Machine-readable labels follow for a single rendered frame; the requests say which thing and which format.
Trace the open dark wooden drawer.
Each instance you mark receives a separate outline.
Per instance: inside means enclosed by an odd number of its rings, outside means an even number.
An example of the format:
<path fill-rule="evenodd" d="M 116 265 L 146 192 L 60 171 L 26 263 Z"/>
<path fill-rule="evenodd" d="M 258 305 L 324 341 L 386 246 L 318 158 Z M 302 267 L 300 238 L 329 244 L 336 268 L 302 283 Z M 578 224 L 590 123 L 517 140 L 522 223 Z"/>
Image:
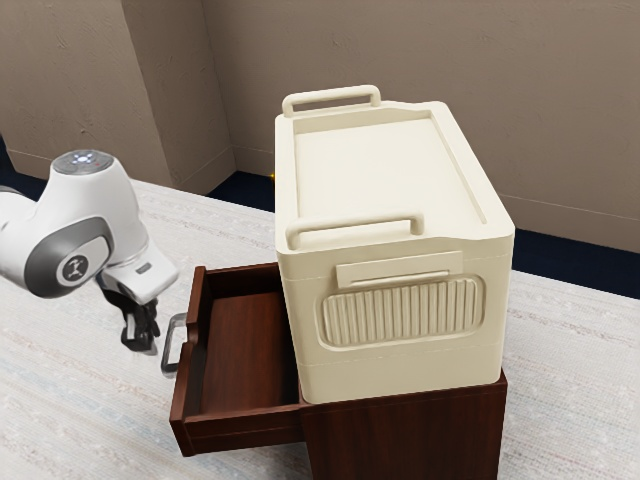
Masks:
<path fill-rule="evenodd" d="M 169 423 L 183 456 L 303 440 L 277 264 L 194 271 Z"/>

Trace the cream box with lid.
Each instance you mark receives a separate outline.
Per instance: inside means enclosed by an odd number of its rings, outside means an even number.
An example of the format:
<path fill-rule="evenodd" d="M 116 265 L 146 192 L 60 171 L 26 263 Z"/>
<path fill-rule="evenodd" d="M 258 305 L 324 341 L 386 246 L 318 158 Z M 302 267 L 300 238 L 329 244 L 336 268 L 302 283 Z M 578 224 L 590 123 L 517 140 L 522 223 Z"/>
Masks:
<path fill-rule="evenodd" d="M 284 98 L 275 248 L 308 403 L 497 381 L 514 237 L 446 104 Z"/>

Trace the dark wooden cabinet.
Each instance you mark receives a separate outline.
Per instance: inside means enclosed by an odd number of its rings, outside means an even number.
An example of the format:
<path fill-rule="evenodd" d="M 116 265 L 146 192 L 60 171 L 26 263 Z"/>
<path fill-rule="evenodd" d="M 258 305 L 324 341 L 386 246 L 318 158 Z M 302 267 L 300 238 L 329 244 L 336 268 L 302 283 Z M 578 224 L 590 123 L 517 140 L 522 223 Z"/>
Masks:
<path fill-rule="evenodd" d="M 313 480 L 497 480 L 508 383 L 306 405 Z"/>

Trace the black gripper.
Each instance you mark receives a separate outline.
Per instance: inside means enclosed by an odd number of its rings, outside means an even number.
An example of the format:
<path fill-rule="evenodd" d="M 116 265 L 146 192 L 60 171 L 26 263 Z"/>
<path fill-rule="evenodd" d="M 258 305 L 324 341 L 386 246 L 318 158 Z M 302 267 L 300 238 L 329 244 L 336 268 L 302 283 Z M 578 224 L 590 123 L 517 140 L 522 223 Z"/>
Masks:
<path fill-rule="evenodd" d="M 99 287 L 107 302 L 117 307 L 124 319 L 121 343 L 129 350 L 147 350 L 148 354 L 156 354 L 156 339 L 160 336 L 157 323 L 158 299 L 138 304 L 126 294 L 109 289 L 102 278 L 99 278 Z"/>

